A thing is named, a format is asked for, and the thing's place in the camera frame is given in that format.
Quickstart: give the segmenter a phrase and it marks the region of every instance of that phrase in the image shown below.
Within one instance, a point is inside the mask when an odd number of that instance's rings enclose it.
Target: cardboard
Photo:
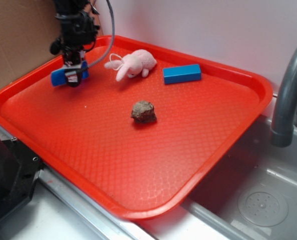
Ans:
[[[0,0],[0,89],[54,58],[55,14],[53,0]]]

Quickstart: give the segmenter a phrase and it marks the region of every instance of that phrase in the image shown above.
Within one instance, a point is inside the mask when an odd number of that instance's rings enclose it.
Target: drain cover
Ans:
[[[289,210],[285,198],[267,186],[244,191],[238,198],[238,209],[247,221],[262,227],[281,223]]]

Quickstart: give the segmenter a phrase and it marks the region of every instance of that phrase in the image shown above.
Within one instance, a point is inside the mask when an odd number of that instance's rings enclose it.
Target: rock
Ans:
[[[134,122],[142,124],[153,123],[157,120],[154,106],[148,101],[138,101],[135,103],[130,117],[134,119]]]

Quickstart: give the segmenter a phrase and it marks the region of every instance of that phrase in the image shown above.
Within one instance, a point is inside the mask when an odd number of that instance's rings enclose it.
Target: faucet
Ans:
[[[294,125],[297,127],[297,49],[283,77],[270,126],[269,140],[280,148],[292,143]]]

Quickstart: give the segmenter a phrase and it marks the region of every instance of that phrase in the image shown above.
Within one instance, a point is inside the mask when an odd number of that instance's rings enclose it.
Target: pink stuffed bunny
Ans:
[[[120,60],[112,60],[112,56],[117,56]],[[125,75],[129,78],[134,78],[141,72],[142,77],[146,78],[149,75],[149,71],[152,70],[156,64],[157,61],[150,52],[140,49],[125,55],[123,58],[112,53],[109,56],[109,62],[105,63],[104,67],[118,71],[116,81],[119,82]]]

